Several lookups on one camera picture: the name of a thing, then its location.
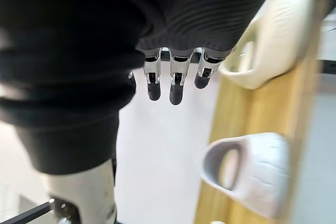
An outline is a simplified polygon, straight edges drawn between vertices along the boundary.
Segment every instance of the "robotic hand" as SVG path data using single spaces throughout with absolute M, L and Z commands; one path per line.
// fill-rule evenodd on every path
M 179 104 L 194 49 L 204 88 L 263 2 L 0 0 L 0 119 L 15 126 L 59 223 L 117 223 L 115 140 L 135 93 L 130 71 L 144 65 L 157 100 L 168 47 Z

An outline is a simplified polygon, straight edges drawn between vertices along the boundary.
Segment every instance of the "black rubber fingertip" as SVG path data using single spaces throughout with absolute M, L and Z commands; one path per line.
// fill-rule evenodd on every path
M 195 86 L 198 88 L 198 89 L 203 89 L 205 88 L 208 83 L 209 83 L 209 80 L 210 78 L 206 78 L 206 77 L 201 77 L 198 75 L 198 73 L 196 74 L 196 77 L 195 77 Z
M 183 96 L 183 86 L 179 84 L 170 86 L 169 100 L 172 105 L 179 105 L 182 101 Z
M 151 83 L 147 84 L 148 87 L 148 96 L 152 101 L 157 101 L 161 96 L 160 83 Z

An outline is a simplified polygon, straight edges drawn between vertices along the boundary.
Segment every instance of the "black metal rod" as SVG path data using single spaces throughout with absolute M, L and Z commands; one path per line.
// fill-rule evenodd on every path
M 36 206 L 28 211 L 23 212 L 9 220 L 1 222 L 1 224 L 26 224 L 36 218 L 51 211 L 50 203 L 45 202 L 42 205 Z

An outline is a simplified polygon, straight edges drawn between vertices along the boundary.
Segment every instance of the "wooden shelf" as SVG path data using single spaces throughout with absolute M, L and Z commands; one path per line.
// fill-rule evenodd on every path
M 300 169 L 309 112 L 316 92 L 317 60 L 321 21 L 328 0 L 316 0 L 313 32 L 305 57 L 294 69 L 257 90 L 246 90 L 223 78 L 221 81 L 213 127 L 209 142 L 225 137 L 259 132 L 277 132 L 289 141 L 291 149 L 290 186 L 285 208 L 277 220 L 263 218 L 232 201 L 223 193 L 202 183 L 195 215 L 195 224 L 224 221 L 226 224 L 286 223 Z

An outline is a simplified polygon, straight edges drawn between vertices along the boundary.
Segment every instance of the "robotic finger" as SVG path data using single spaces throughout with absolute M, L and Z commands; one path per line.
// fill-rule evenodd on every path
M 211 76 L 217 71 L 219 65 L 230 54 L 229 51 L 216 51 L 209 48 L 202 48 L 200 63 L 195 77 L 195 86 L 199 89 L 205 88 Z
M 169 100 L 173 105 L 178 105 L 182 101 L 184 82 L 194 51 L 194 48 L 189 50 L 169 49 L 171 76 Z
M 148 96 L 152 101 L 157 101 L 161 96 L 161 48 L 142 51 L 145 54 L 143 71 L 147 80 Z

